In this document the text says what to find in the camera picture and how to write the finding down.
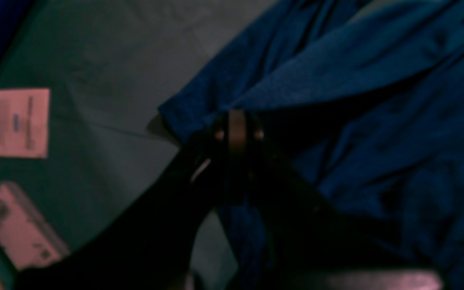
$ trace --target black object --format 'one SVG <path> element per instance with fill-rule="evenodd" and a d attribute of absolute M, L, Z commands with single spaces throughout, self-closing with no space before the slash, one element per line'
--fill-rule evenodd
<path fill-rule="evenodd" d="M 195 235 L 209 211 L 246 197 L 263 217 L 266 259 L 274 265 L 259 288 L 364 290 L 381 269 L 429 273 L 383 250 L 355 220 L 335 211 L 264 136 L 254 114 L 231 111 L 194 134 L 159 180 L 98 238 L 62 262 L 25 270 L 15 289 L 167 289 L 188 271 Z M 359 271 L 372 273 L 358 279 L 359 288 L 328 282 L 359 277 Z M 442 289 L 438 283 L 430 289 Z"/>

